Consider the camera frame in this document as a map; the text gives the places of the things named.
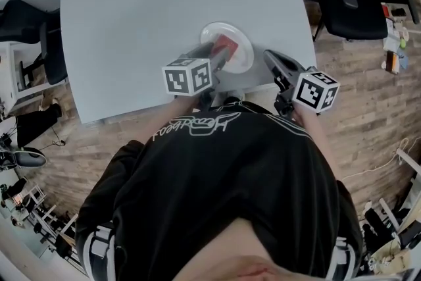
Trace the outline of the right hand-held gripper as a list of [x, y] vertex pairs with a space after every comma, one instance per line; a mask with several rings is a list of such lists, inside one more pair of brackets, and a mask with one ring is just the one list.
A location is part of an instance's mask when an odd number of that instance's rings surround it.
[[295, 59], [280, 52], [264, 51], [263, 57], [280, 89], [274, 103], [279, 115], [290, 117], [294, 103], [318, 115], [332, 107], [340, 87], [337, 80], [313, 66], [305, 70]]

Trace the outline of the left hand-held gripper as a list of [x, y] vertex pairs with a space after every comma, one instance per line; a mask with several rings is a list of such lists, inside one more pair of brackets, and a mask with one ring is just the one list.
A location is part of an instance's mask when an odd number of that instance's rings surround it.
[[214, 42], [202, 43], [162, 67], [164, 87], [177, 103], [185, 106], [211, 106], [220, 83], [216, 73], [231, 57], [229, 47], [214, 47]]

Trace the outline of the red object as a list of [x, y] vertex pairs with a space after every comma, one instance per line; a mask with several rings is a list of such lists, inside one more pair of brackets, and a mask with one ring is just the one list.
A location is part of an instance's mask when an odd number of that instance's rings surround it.
[[229, 37], [225, 36], [224, 34], [220, 34], [216, 41], [214, 42], [212, 48], [212, 54], [216, 55], [217, 53], [227, 49], [228, 50], [228, 59], [230, 59], [234, 53], [237, 51], [238, 44], [230, 39]]

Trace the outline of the white round plate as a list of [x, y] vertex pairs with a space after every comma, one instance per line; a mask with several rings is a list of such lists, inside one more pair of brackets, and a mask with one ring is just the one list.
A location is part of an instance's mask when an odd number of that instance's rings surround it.
[[225, 22], [212, 22], [201, 31], [200, 42], [216, 42], [219, 36], [225, 36], [236, 50], [230, 53], [222, 70], [232, 74], [247, 72], [254, 63], [254, 51], [248, 37], [238, 28]]

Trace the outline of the person's right forearm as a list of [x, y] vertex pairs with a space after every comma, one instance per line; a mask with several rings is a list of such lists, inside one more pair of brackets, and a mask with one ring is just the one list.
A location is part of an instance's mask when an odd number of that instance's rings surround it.
[[336, 180], [342, 180], [341, 171], [336, 163], [334, 153], [330, 147], [322, 124], [319, 121], [318, 115], [307, 107], [299, 103], [294, 103], [292, 117], [313, 139], [314, 143], [328, 162]]

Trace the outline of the person's left forearm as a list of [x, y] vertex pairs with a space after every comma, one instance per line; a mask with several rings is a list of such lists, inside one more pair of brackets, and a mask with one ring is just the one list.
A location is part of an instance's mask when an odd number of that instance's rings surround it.
[[199, 102], [198, 97], [179, 96], [168, 103], [162, 112], [162, 121], [165, 125], [173, 118], [191, 113]]

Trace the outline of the white table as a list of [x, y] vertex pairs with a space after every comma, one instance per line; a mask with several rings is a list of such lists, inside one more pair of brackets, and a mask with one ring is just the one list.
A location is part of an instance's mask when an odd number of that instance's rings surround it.
[[220, 75], [218, 91], [271, 83], [262, 59], [267, 49], [304, 67], [316, 64], [303, 0], [61, 0], [64, 57], [80, 120], [169, 102], [163, 66], [192, 50], [212, 22], [238, 28], [255, 52], [247, 72]]

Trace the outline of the brown box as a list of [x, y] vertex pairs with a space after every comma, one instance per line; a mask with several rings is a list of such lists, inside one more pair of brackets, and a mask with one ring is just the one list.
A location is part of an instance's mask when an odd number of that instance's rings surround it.
[[399, 68], [399, 56], [392, 51], [388, 51], [386, 54], [385, 70], [391, 74], [398, 74]]

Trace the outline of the white box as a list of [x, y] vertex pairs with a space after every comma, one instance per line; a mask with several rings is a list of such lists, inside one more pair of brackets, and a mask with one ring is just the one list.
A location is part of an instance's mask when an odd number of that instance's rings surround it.
[[401, 38], [399, 35], [388, 34], [387, 37], [383, 39], [383, 50], [397, 53], [397, 50], [400, 47], [400, 41]]

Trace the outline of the person's black shirt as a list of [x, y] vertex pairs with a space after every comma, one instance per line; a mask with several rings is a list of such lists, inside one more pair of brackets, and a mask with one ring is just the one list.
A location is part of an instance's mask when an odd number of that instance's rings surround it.
[[325, 279], [343, 243], [357, 273], [353, 200], [300, 124], [237, 99], [165, 125], [162, 112], [80, 209], [76, 248], [91, 281], [173, 281], [237, 218], [280, 267]]

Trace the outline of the black backpack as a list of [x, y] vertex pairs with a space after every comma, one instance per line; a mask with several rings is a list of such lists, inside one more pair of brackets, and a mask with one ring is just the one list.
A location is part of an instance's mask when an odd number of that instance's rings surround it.
[[362, 225], [362, 233], [366, 249], [369, 253], [375, 253], [394, 239], [394, 231], [383, 223], [371, 206], [364, 209], [364, 217], [366, 222]]

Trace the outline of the small white desk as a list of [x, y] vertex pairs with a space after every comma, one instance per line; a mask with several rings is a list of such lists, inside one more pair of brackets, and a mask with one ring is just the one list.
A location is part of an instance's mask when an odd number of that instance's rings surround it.
[[19, 99], [43, 91], [49, 87], [47, 82], [28, 89], [22, 89], [20, 93], [20, 61], [26, 61], [24, 65], [31, 65], [41, 53], [41, 45], [18, 42], [0, 42], [0, 106], [3, 112], [9, 114]]

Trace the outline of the white desk frame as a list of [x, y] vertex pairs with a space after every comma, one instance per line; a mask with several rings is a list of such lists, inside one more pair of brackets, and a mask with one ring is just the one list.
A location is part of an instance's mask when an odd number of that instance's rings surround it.
[[407, 153], [405, 153], [402, 149], [397, 149], [396, 154], [404, 162], [406, 162], [406, 164], [412, 167], [412, 169], [415, 170], [417, 174], [421, 175], [421, 166], [414, 159], [412, 159]]

